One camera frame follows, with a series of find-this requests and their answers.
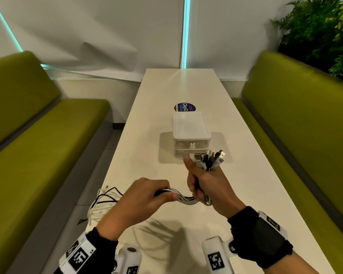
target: round blue sticker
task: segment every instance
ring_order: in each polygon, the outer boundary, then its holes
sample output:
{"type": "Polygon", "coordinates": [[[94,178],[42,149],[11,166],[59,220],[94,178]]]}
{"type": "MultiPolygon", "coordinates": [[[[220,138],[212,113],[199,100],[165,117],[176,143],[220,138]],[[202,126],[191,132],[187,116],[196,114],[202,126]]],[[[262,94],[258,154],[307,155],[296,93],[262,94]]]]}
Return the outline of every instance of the round blue sticker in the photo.
{"type": "Polygon", "coordinates": [[[174,109],[175,111],[195,111],[196,107],[189,103],[179,103],[174,109]]]}

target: floor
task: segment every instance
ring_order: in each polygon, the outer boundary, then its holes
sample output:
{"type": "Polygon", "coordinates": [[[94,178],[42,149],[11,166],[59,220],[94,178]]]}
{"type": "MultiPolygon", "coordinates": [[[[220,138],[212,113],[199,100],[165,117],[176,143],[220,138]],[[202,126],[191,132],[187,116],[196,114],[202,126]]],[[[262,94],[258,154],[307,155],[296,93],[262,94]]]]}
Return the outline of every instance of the floor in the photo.
{"type": "Polygon", "coordinates": [[[88,221],[82,220],[87,218],[88,208],[102,187],[121,134],[122,130],[113,131],[41,274],[53,274],[59,267],[59,259],[85,231],[88,221]]]}

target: white table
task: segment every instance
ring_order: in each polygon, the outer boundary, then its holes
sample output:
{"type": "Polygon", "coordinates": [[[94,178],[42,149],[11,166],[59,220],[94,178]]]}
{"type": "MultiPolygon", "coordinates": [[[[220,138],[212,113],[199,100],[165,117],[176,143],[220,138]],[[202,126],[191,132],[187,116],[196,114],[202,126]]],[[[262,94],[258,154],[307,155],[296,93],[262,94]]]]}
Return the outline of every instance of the white table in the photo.
{"type": "MultiPolygon", "coordinates": [[[[211,149],[226,153],[222,164],[234,191],[256,210],[282,225],[294,250],[321,274],[333,274],[295,205],[212,69],[148,69],[110,164],[103,187],[125,192],[140,178],[168,179],[184,195],[187,170],[173,157],[172,115],[177,103],[203,111],[212,133],[211,149]]],[[[179,202],[163,205],[154,216],[127,229],[119,239],[142,250],[140,274],[208,273],[201,242],[231,237],[226,219],[212,207],[179,202]]],[[[239,274],[263,273],[254,262],[235,257],[239,274]]]]}

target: person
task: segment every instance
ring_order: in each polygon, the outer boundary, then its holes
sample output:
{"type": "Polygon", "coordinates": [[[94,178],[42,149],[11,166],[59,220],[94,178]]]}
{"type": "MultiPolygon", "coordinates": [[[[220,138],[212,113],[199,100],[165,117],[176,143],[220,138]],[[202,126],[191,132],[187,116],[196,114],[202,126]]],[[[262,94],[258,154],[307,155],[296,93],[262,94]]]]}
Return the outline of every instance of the person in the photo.
{"type": "MultiPolygon", "coordinates": [[[[281,246],[272,254],[260,253],[259,247],[256,247],[257,244],[254,245],[251,239],[251,233],[246,232],[252,230],[255,225],[257,212],[237,197],[221,168],[204,171],[189,157],[184,158],[184,164],[188,170],[187,185],[194,198],[202,201],[207,194],[215,211],[226,217],[231,224],[233,243],[236,243],[234,248],[238,256],[256,261],[265,274],[318,274],[292,251],[292,245],[287,240],[280,241],[281,246]]],[[[114,260],[110,258],[115,256],[118,239],[123,231],[150,218],[163,204],[178,200],[178,195],[172,192],[154,197],[157,190],[169,186],[167,180],[141,178],[134,181],[96,228],[87,234],[87,239],[96,248],[97,255],[94,253],[94,256],[89,257],[87,263],[82,266],[81,273],[105,273],[105,270],[108,273],[109,269],[113,269],[114,260]]],[[[260,240],[263,245],[269,245],[271,241],[265,238],[260,240]]]]}

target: white lid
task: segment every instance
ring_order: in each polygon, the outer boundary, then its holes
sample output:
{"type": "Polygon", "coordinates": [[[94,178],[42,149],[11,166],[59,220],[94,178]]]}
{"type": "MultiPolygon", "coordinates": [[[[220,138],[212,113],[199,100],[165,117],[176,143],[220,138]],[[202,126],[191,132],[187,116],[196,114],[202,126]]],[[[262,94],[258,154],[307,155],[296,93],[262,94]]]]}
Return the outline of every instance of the white lid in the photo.
{"type": "Polygon", "coordinates": [[[210,140],[211,132],[201,111],[180,111],[173,114],[173,136],[178,141],[210,140]]]}

